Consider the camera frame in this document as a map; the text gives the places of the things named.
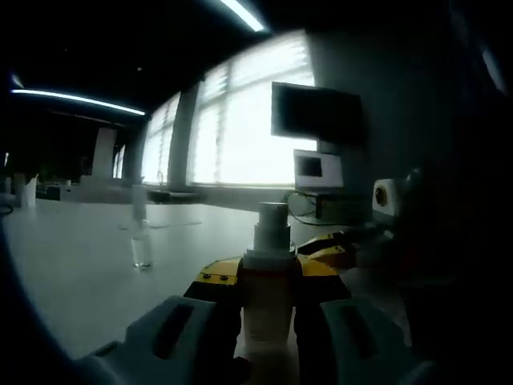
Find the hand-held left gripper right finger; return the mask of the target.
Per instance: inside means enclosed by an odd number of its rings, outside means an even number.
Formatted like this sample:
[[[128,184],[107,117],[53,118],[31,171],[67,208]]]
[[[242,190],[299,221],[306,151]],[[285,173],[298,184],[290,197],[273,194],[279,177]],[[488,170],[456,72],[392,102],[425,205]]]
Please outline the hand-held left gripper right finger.
[[[435,383],[436,364],[416,357],[401,328],[354,297],[335,269],[298,257],[294,295],[301,383]]]

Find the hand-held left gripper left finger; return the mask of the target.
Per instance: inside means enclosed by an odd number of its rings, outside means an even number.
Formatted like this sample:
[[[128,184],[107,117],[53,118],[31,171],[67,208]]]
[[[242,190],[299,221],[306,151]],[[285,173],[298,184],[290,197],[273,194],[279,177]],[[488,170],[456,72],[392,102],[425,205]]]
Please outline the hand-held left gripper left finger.
[[[242,260],[205,266],[181,296],[172,295],[112,341],[76,363],[85,384],[242,384]]]

